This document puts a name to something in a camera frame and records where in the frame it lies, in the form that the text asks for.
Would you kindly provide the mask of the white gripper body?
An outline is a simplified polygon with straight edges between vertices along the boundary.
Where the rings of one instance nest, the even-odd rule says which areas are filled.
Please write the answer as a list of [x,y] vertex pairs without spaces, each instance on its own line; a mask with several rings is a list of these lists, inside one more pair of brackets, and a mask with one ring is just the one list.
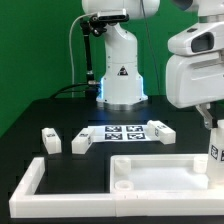
[[177,108],[224,99],[224,22],[196,23],[168,40],[166,96]]

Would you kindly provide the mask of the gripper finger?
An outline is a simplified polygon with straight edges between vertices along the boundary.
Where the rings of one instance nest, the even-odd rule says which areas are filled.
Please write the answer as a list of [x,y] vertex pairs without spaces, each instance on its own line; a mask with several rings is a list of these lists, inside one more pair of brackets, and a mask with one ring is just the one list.
[[198,112],[201,114],[201,116],[204,119],[204,126],[208,129],[211,130],[213,128],[213,117],[209,112],[210,109],[210,104],[199,104],[196,106],[196,109]]

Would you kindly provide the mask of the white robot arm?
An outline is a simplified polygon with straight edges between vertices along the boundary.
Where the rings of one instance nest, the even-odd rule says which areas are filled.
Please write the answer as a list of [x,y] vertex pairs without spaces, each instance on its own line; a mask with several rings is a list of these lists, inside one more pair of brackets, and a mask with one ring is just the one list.
[[[166,65],[166,96],[177,108],[194,106],[205,127],[218,128],[208,108],[224,99],[224,0],[172,0],[183,11],[198,13],[198,22],[168,40],[173,56]],[[98,102],[132,106],[145,99],[137,71],[137,40],[120,24],[154,15],[160,0],[82,0],[90,31],[105,36],[106,74]]]

